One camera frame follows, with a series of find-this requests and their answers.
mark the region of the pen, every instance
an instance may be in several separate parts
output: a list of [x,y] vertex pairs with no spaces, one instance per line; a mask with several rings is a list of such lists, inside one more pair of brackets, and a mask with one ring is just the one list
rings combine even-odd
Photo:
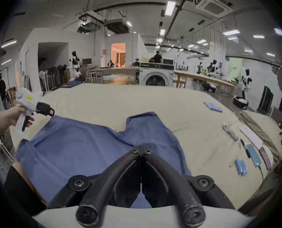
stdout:
[[245,146],[245,144],[244,144],[244,142],[243,142],[243,140],[240,138],[240,141],[241,141],[241,143],[242,143],[242,146],[244,147],[244,149],[245,149],[245,152],[246,152],[246,155],[250,158],[251,157],[251,155],[250,155],[250,153],[249,153],[249,151],[248,151],[248,149],[247,149],[247,147]]

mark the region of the curtain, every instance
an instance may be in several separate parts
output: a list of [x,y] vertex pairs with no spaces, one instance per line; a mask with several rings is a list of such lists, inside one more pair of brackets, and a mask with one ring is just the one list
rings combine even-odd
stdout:
[[125,56],[126,56],[126,53],[120,53],[120,66],[124,65],[125,64]]

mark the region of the washing machine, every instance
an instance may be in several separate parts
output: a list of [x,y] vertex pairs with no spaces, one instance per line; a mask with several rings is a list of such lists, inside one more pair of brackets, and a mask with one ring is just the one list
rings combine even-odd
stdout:
[[151,67],[140,67],[139,85],[146,86],[169,86],[174,87],[174,70]]

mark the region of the phone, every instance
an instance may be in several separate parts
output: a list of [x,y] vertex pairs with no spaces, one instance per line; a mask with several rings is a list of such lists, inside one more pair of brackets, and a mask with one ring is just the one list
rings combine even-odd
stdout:
[[250,153],[250,156],[253,160],[253,163],[255,166],[258,166],[261,164],[261,160],[259,158],[259,155],[257,154],[256,150],[254,149],[253,145],[251,144],[251,142],[246,142],[245,143],[245,146],[247,147],[249,153]]
[[271,168],[271,162],[270,162],[270,159],[268,158],[268,155],[267,155],[267,153],[266,153],[266,151],[264,150],[263,147],[261,147],[259,149],[259,153],[260,153],[261,157],[263,158],[263,161],[266,165],[266,169],[269,170]]

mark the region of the charging cable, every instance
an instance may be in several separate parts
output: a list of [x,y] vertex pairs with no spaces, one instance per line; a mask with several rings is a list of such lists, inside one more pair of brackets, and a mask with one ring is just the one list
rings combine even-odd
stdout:
[[260,172],[261,172],[261,176],[262,176],[262,183],[261,183],[261,186],[260,186],[260,188],[259,188],[258,192],[256,193],[255,197],[253,197],[253,199],[252,199],[252,200],[254,200],[254,198],[256,198],[257,194],[260,192],[260,190],[261,190],[261,188],[262,188],[262,185],[263,185],[263,174],[262,174],[262,170],[261,170],[260,165],[258,165],[258,168],[259,168],[259,170],[260,170]]

